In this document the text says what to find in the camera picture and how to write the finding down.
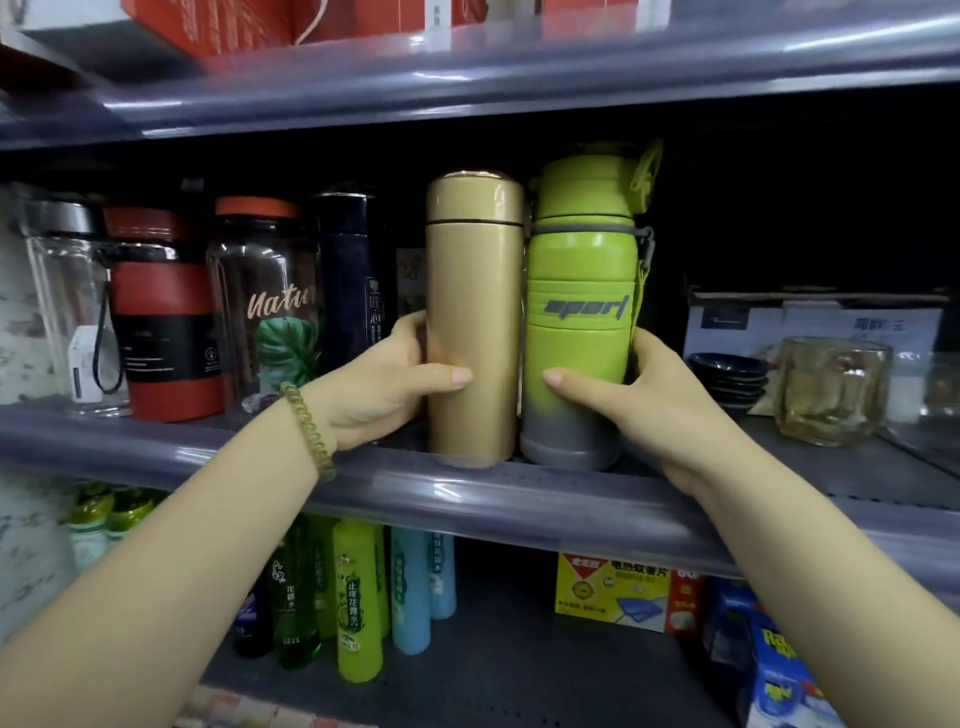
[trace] stack of small dishes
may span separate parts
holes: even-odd
[[[694,353],[686,362],[710,396],[735,420],[763,397],[769,368],[760,359],[729,353]]]

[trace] metal shelf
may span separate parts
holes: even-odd
[[[332,644],[293,672],[272,655],[240,660],[224,646],[203,681],[390,728],[733,727],[710,695],[697,645],[553,614],[556,572],[553,554],[459,539],[457,612],[433,622],[421,655],[403,655],[387,638],[383,671],[352,685]]]
[[[666,13],[638,19],[648,6]],[[943,0],[659,0],[0,99],[0,150],[958,79],[960,11]]]
[[[744,426],[928,589],[960,608],[960,480],[878,438],[859,448],[822,449],[781,438],[767,420],[748,418]],[[211,426],[0,407],[0,461],[166,490],[181,485],[230,435]],[[407,439],[416,441],[414,435]],[[306,510],[738,575],[700,507],[629,457],[619,473],[522,462],[463,470],[425,452],[377,446],[336,459],[338,477],[311,494]]]

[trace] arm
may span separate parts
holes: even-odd
[[[737,565],[851,728],[960,720],[960,619],[830,501],[757,445],[682,360],[638,329],[630,386],[548,370],[661,458],[703,506]]]
[[[383,436],[420,395],[469,381],[419,365],[422,319],[302,388],[328,450]],[[316,480],[280,400],[4,647],[4,724],[169,728]]]

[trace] forearm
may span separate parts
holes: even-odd
[[[0,652],[6,722],[167,728],[316,479],[281,400]]]
[[[851,728],[960,716],[960,619],[746,435],[694,496]]]

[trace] bracelet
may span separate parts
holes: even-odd
[[[300,429],[303,430],[303,437],[306,438],[306,444],[310,447],[310,454],[317,464],[317,470],[320,471],[320,480],[332,480],[333,476],[337,474],[333,467],[333,458],[330,457],[326,447],[324,447],[324,439],[320,436],[317,426],[314,425],[313,417],[310,416],[306,404],[303,403],[300,389],[292,381],[285,381],[280,384],[280,394],[290,402],[297,419],[300,420]]]

